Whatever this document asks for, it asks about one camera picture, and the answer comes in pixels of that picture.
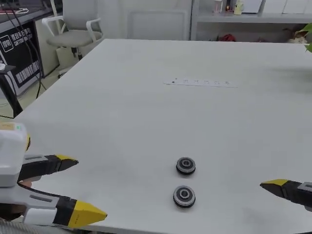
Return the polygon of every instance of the white shelf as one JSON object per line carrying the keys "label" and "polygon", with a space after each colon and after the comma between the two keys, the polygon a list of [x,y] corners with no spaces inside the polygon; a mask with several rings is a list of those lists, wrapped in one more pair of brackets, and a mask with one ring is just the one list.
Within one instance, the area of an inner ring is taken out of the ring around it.
{"label": "white shelf", "polygon": [[312,14],[242,14],[232,12],[214,14],[208,11],[199,11],[197,22],[210,23],[311,23]]}

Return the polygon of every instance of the white cabinet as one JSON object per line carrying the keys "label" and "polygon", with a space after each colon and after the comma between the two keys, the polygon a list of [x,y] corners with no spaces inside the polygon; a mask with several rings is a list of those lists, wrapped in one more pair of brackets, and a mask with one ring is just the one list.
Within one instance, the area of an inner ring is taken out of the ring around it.
{"label": "white cabinet", "polygon": [[312,14],[312,0],[308,0],[306,9],[304,11],[305,14]]}
{"label": "white cabinet", "polygon": [[188,40],[192,0],[98,0],[106,38]]}
{"label": "white cabinet", "polygon": [[287,0],[266,0],[263,13],[283,13]]}
{"label": "white cabinet", "polygon": [[283,13],[303,14],[307,3],[307,0],[287,0]]}

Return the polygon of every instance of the metal ring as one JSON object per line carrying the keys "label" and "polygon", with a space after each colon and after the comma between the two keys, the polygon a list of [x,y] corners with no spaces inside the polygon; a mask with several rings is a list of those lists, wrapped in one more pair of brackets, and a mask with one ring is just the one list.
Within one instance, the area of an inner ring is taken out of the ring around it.
{"label": "metal ring", "polygon": [[195,193],[187,186],[179,186],[174,191],[174,202],[178,207],[190,208],[195,203]]}
{"label": "metal ring", "polygon": [[195,169],[195,162],[189,157],[182,157],[176,162],[176,170],[183,175],[191,175]]}

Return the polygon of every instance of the black cable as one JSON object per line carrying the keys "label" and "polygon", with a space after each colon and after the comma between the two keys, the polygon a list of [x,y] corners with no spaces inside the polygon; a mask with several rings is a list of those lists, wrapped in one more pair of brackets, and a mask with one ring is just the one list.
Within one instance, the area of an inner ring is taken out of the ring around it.
{"label": "black cable", "polygon": [[0,117],[14,119],[13,117],[9,117],[9,116],[2,116],[2,115],[0,115]]}
{"label": "black cable", "polygon": [[[24,30],[24,28],[23,28],[23,26],[22,26],[22,24],[21,24],[19,18],[18,18],[17,15],[15,14],[15,11],[14,11],[14,9],[12,8],[11,4],[8,2],[8,0],[6,0],[6,3],[7,3],[8,6],[10,7],[10,9],[11,9],[11,11],[12,11],[12,13],[13,13],[15,19],[17,20],[17,22],[18,22],[18,24],[19,24],[19,27],[25,32],[25,30]],[[23,33],[21,32],[21,30],[20,30],[18,27],[15,26],[15,24],[13,23],[13,21],[12,21],[11,18],[9,17],[9,15],[8,15],[8,13],[7,13],[6,10],[5,10],[5,13],[6,13],[7,17],[9,18],[10,22],[12,23],[12,25],[13,25],[13,26],[18,30],[18,32],[23,36]],[[31,59],[32,67],[33,67],[33,64],[34,64],[34,63],[33,63],[33,58],[32,58],[32,54],[31,54],[31,50],[30,50],[30,47],[29,47],[29,45],[28,45],[28,42],[31,44],[31,46],[32,46],[33,49],[35,50],[36,56],[37,56],[37,58],[38,58],[38,61],[39,61],[40,57],[39,57],[38,50],[36,49],[36,47],[35,47],[35,45],[33,44],[33,42],[29,39],[28,35],[26,35],[26,37],[28,38],[28,40],[25,40],[25,44],[26,44],[27,49],[28,49],[28,52],[29,52],[29,54],[30,54],[30,59]],[[40,90],[41,90],[41,86],[42,86],[45,90],[47,90],[46,87],[43,85],[43,83],[42,83],[42,81],[41,81],[41,80],[42,80],[43,69],[42,69],[42,66],[41,66],[40,61],[38,62],[38,64],[39,64],[39,78],[37,78],[37,76],[35,76],[35,77],[36,77],[36,79],[39,81],[39,88],[38,88],[38,91],[37,91],[36,99],[39,97]]]}
{"label": "black cable", "polygon": [[16,89],[15,89],[15,86],[14,86],[14,83],[13,83],[12,78],[11,78],[9,75],[8,75],[8,77],[9,77],[9,79],[10,79],[10,81],[11,81],[12,89],[13,89],[13,91],[14,91],[14,96],[15,96],[15,101],[14,101],[14,103],[13,103],[13,113],[15,113],[16,104],[17,104],[17,102],[18,102],[18,95],[17,95],[17,93],[16,93]]}

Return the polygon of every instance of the cable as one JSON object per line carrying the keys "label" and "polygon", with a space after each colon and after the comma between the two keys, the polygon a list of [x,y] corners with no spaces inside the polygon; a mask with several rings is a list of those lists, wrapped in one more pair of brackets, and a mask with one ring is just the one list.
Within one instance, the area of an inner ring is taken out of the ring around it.
{"label": "cable", "polygon": [[13,117],[9,117],[9,116],[2,116],[2,115],[0,115],[0,117],[14,119]]}
{"label": "cable", "polygon": [[[17,15],[15,14],[15,11],[14,11],[14,9],[12,8],[11,4],[8,2],[8,0],[6,0],[6,3],[7,3],[8,6],[10,7],[10,9],[11,9],[11,11],[12,11],[12,13],[13,13],[15,19],[17,20],[17,22],[18,22],[18,24],[19,24],[19,27],[20,27],[23,31],[25,31],[24,28],[23,28],[23,26],[22,26],[22,24],[21,24],[21,22],[20,22],[20,20],[19,20],[19,18],[18,18]],[[19,32],[21,35],[23,35],[23,33],[21,32],[21,30],[20,30],[18,27],[15,26],[15,24],[13,23],[13,21],[12,21],[11,18],[9,17],[7,11],[6,11],[6,10],[4,10],[4,11],[5,11],[7,17],[9,18],[10,22],[12,23],[12,25],[18,30],[18,32]],[[38,50],[36,49],[35,45],[34,45],[33,42],[29,39],[28,35],[26,35],[26,36],[27,36],[28,40],[25,40],[25,44],[26,44],[26,46],[27,46],[27,49],[28,49],[28,52],[29,52],[29,55],[30,55],[30,59],[31,59],[31,63],[32,63],[32,67],[33,67],[33,66],[34,66],[34,63],[33,63],[33,58],[32,58],[32,54],[31,54],[31,50],[30,50],[30,47],[29,47],[29,45],[28,45],[28,42],[31,44],[31,46],[32,46],[33,49],[35,50],[35,53],[36,53],[36,56],[37,56],[38,60],[40,59],[40,57],[39,57],[39,53],[38,53]],[[38,88],[38,91],[37,91],[36,99],[39,97],[40,90],[41,90],[41,86],[42,86],[45,90],[47,90],[46,87],[43,85],[43,83],[42,83],[42,81],[41,81],[41,80],[42,80],[42,74],[43,74],[43,70],[42,70],[41,63],[39,62],[39,78],[37,78],[37,76],[35,76],[36,79],[39,81],[39,88]]]}

